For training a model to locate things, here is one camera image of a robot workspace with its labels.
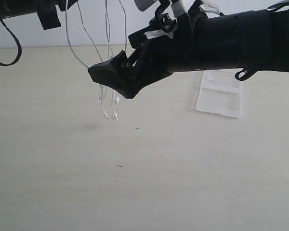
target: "white table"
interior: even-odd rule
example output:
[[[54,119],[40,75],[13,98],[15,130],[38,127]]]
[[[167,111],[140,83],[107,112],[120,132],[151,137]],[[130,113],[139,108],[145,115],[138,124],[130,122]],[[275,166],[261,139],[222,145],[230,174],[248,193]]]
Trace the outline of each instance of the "white table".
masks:
[[[115,122],[68,48],[0,67],[0,231],[289,231],[289,74],[246,81],[242,119],[193,110],[200,76],[121,98]]]

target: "robotic arm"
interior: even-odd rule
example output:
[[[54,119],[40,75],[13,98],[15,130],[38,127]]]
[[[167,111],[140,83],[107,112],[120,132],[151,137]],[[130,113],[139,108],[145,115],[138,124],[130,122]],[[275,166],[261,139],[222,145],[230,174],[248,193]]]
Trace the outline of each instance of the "robotic arm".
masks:
[[[70,0],[69,7],[77,0]],[[157,0],[135,0],[144,11]],[[235,75],[247,80],[258,71],[289,72],[289,0],[268,10],[232,15],[217,12],[208,18],[207,0],[158,0],[149,26],[129,36],[135,49],[88,69],[92,80],[109,86],[127,99],[144,87],[175,72],[242,68]],[[60,26],[56,5],[65,11],[66,0],[0,0],[0,21],[38,13],[44,29]],[[171,5],[174,19],[165,10]]]

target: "transparent plastic box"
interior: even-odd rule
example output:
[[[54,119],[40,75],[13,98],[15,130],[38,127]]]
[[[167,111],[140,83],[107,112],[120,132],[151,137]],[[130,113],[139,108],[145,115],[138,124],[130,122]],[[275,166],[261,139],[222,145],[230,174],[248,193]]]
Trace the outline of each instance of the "transparent plastic box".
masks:
[[[235,72],[204,71],[196,110],[241,118],[243,83],[235,79]]]

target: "white tape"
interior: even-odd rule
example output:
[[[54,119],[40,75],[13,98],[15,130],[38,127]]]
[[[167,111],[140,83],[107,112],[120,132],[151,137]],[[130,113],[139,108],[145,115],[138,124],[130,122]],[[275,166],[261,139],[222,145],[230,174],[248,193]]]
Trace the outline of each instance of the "white tape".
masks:
[[[169,38],[173,39],[173,33],[166,33],[162,30],[147,31],[144,33],[147,39],[155,39],[164,35],[167,35]]]
[[[182,14],[188,12],[192,7],[195,0],[179,0],[178,2],[171,5],[172,12],[175,18],[180,17]]]

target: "black cable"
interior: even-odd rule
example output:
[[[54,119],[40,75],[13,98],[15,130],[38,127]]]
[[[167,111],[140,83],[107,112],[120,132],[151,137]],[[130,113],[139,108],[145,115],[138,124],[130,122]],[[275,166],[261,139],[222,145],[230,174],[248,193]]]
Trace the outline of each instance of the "black cable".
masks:
[[[21,44],[18,40],[18,38],[15,36],[15,34],[13,34],[13,32],[6,26],[6,24],[4,23],[4,21],[2,19],[0,19],[1,24],[7,29],[7,31],[11,34],[11,36],[13,37],[13,39],[15,40],[16,44],[17,44],[17,56],[14,59],[13,62],[11,62],[10,64],[4,64],[0,62],[0,66],[11,66],[14,65],[15,63],[17,63],[20,60],[20,57],[22,55],[22,47]]]

